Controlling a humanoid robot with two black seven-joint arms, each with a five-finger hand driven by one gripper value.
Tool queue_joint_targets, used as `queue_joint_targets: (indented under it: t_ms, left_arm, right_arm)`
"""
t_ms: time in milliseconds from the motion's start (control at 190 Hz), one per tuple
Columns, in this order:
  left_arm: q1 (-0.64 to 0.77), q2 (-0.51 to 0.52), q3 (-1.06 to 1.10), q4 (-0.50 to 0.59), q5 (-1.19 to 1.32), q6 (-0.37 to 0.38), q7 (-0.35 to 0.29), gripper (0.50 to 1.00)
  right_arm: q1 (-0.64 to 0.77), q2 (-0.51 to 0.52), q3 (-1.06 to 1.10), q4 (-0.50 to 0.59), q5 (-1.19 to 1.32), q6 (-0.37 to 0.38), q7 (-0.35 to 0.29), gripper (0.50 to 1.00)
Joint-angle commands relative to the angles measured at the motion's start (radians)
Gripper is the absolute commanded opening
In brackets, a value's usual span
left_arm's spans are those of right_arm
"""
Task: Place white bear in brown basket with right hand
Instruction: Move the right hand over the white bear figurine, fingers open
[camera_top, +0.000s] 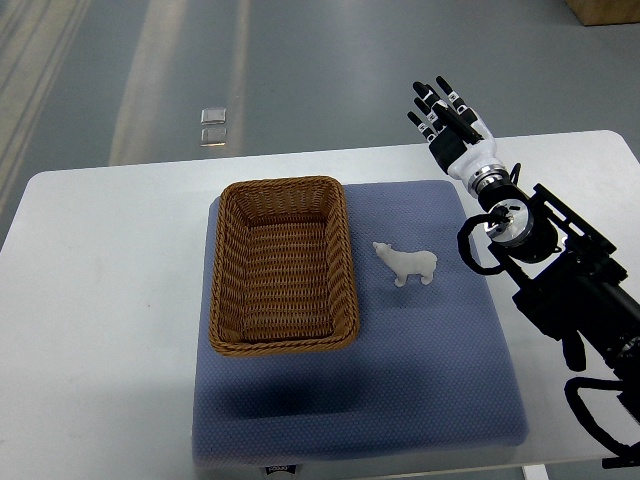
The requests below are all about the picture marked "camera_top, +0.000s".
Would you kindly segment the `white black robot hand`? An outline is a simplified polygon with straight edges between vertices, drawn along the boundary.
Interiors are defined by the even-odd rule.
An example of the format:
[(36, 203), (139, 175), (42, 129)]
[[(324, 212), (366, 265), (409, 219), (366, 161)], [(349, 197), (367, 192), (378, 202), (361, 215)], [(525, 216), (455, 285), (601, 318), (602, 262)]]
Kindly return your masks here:
[(474, 197), (482, 189), (509, 179), (497, 159), (497, 143), (480, 115), (441, 76), (436, 87), (416, 81), (414, 105), (407, 118), (426, 140), (439, 168), (461, 181)]

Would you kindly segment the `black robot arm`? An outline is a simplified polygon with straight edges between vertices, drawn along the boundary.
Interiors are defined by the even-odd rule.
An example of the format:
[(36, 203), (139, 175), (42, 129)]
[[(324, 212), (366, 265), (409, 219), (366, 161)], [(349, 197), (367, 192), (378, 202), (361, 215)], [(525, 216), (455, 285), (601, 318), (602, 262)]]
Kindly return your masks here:
[(559, 341), (577, 376), (564, 393), (582, 427), (611, 457), (605, 469), (636, 467), (638, 444), (626, 445), (598, 425), (580, 393), (614, 391), (639, 417), (639, 304), (621, 283), (626, 270), (615, 246), (544, 186), (527, 196), (519, 172), (500, 165), (476, 169), (469, 190), (482, 213), (457, 234), (463, 262), (484, 275), (507, 273), (518, 290), (517, 309), (544, 335)]

